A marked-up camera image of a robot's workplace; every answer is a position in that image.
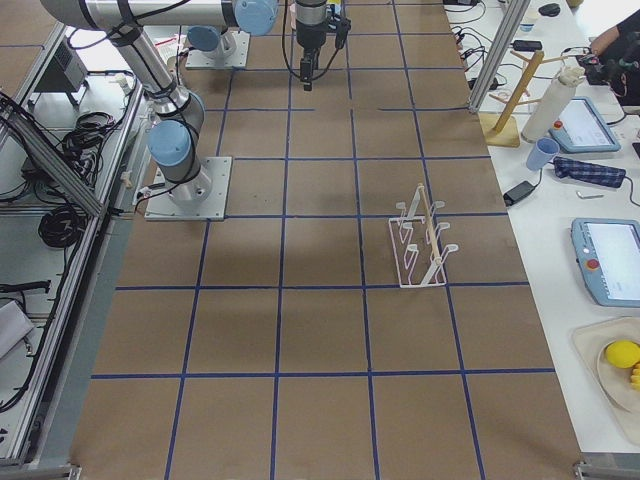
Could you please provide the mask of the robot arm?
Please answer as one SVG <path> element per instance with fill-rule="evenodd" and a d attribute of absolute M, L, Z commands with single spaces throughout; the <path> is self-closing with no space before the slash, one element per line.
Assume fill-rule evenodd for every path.
<path fill-rule="evenodd" d="M 191 26 L 187 31 L 187 39 L 191 47 L 202 52 L 211 59 L 226 59 L 237 50 L 233 33 L 207 25 Z"/>
<path fill-rule="evenodd" d="M 56 20 L 80 30 L 101 31 L 141 81 L 159 122 L 148 137 L 167 194 L 175 202 L 206 198 L 212 180 L 196 147 L 204 106 L 181 85 L 145 32 L 148 25 L 186 25 L 195 31 L 227 27 L 253 36 L 268 34 L 278 16 L 276 1 L 45 1 Z"/>

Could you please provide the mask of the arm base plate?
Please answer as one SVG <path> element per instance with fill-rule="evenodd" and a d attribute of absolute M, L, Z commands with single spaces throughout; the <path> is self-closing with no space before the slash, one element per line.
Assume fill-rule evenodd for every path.
<path fill-rule="evenodd" d="M 224 219 L 233 160 L 203 157 L 199 176 L 146 202 L 148 221 L 201 221 Z"/>
<path fill-rule="evenodd" d="M 242 31 L 196 28 L 188 31 L 190 51 L 188 70 L 244 69 L 248 59 L 250 35 Z"/>

